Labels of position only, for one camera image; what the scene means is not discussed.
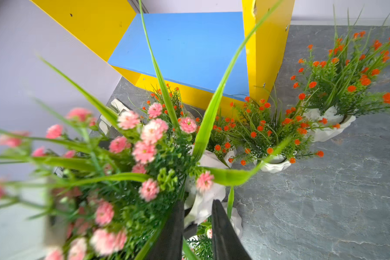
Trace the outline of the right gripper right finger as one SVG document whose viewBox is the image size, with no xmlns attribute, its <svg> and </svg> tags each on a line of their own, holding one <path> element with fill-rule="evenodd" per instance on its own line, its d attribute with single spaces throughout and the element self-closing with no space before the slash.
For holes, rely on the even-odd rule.
<svg viewBox="0 0 390 260">
<path fill-rule="evenodd" d="M 212 203 L 212 248 L 215 260 L 251 260 L 219 200 Z"/>
</svg>

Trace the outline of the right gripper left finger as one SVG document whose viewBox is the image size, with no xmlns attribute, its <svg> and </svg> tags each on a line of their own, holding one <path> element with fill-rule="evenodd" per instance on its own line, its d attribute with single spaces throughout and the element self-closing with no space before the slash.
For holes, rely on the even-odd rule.
<svg viewBox="0 0 390 260">
<path fill-rule="evenodd" d="M 184 233 L 184 204 L 177 201 L 146 260 L 181 260 Z"/>
</svg>

